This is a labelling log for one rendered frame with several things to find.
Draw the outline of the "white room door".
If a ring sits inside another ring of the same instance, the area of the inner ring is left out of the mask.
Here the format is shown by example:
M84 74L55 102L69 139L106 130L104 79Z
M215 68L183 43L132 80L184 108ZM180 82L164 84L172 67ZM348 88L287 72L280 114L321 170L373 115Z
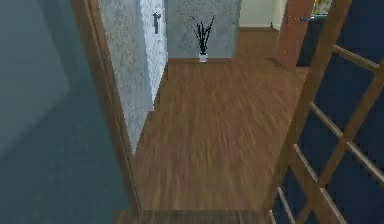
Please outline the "white room door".
M155 102L168 60L164 0L140 0L152 102ZM159 33L155 34L153 13L161 14Z

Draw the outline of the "dark plant in white pot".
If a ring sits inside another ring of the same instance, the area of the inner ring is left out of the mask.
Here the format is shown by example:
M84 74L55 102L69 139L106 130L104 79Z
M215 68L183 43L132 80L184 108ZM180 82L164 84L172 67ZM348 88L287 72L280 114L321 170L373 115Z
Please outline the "dark plant in white pot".
M207 44L210 37L210 32L212 30L212 26L215 20L215 16L212 16L212 19L208 26L205 26L202 21L198 22L194 17L191 17L191 19L196 23L195 26L192 26L192 30L195 34L195 37L198 41L198 47L199 47L199 62L200 63L206 63L208 60L208 53L207 53Z

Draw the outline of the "brown wooden ladder shelf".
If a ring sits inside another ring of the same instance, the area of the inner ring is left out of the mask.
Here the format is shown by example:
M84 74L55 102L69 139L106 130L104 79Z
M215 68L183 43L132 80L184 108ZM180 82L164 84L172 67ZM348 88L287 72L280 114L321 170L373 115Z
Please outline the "brown wooden ladder shelf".
M332 0L261 214L384 224L384 0Z

